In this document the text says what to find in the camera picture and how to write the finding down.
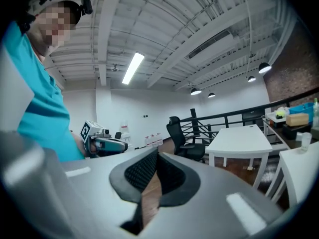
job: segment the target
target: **chair headrest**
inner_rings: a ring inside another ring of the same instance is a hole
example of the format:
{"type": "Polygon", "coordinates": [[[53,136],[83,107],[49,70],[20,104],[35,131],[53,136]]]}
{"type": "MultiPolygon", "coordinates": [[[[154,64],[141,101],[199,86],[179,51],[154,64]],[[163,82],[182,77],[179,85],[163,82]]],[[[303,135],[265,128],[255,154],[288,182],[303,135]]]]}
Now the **chair headrest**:
{"type": "Polygon", "coordinates": [[[170,125],[174,125],[179,123],[180,119],[179,117],[173,116],[173,117],[169,117],[169,123],[170,125]]]}

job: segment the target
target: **ceiling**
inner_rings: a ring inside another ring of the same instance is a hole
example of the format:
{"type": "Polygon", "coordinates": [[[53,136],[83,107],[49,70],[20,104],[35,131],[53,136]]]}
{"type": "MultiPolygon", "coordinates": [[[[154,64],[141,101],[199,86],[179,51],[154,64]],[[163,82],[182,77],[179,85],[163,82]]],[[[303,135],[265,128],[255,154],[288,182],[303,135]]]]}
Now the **ceiling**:
{"type": "MultiPolygon", "coordinates": [[[[132,84],[172,91],[191,88],[192,84],[209,90],[245,74],[250,54],[253,56],[249,72],[257,70],[261,62],[272,64],[296,22],[286,0],[91,3],[93,13],[81,17],[70,40],[45,61],[46,69],[61,89],[71,81],[98,79],[102,85],[121,81],[134,53],[140,52],[145,59],[132,84]],[[216,35],[220,32],[224,37],[218,40],[216,35]],[[214,43],[209,46],[208,40],[214,43]],[[206,49],[197,50],[200,52],[190,58],[189,54],[203,43],[206,49]]],[[[34,2],[33,12],[48,4],[39,6],[34,2]]]]}

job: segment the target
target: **person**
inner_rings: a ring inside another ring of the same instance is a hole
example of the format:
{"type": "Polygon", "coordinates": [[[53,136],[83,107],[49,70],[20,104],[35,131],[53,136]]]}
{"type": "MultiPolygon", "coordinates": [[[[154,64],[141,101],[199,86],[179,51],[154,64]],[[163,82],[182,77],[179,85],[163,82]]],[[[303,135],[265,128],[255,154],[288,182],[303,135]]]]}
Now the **person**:
{"type": "Polygon", "coordinates": [[[17,131],[40,146],[53,149],[61,162],[83,159],[86,151],[80,136],[69,131],[70,115],[63,96],[43,61],[69,38],[80,17],[77,3],[56,2],[36,16],[26,34],[12,22],[3,37],[14,65],[34,92],[17,131]]]}

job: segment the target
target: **brown floor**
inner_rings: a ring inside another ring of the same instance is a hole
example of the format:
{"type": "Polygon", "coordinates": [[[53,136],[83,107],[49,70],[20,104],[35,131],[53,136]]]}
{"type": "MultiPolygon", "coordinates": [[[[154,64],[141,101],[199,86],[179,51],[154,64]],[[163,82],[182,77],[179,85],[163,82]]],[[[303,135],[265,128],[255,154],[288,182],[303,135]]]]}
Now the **brown floor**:
{"type": "MultiPolygon", "coordinates": [[[[167,140],[162,146],[159,147],[160,152],[174,153],[174,143],[172,140],[167,140]]],[[[275,175],[279,158],[270,158],[267,162],[267,167],[265,173],[262,177],[262,181],[259,185],[258,190],[266,193],[273,176],[275,175]]],[[[235,175],[237,175],[242,180],[253,185],[256,175],[258,173],[260,160],[254,160],[254,170],[247,171],[247,166],[249,165],[249,159],[227,159],[227,167],[223,167],[223,158],[215,158],[215,166],[225,169],[235,175]]],[[[159,199],[161,197],[161,187],[160,181],[155,174],[146,189],[142,193],[142,213],[143,213],[143,224],[144,226],[150,222],[150,220],[158,212],[159,199]]],[[[288,192],[284,191],[280,200],[277,203],[283,210],[289,207],[288,192]]]]}

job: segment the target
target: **white marker cube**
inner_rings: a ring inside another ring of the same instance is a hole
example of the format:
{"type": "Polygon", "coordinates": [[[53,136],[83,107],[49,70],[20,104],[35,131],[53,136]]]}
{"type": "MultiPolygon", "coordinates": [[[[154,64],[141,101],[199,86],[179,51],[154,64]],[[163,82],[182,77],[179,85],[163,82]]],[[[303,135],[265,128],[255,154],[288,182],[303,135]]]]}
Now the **white marker cube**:
{"type": "Polygon", "coordinates": [[[84,142],[88,139],[89,135],[94,135],[94,133],[102,132],[104,128],[97,124],[96,122],[87,120],[85,121],[82,130],[80,132],[80,136],[84,142]]]}

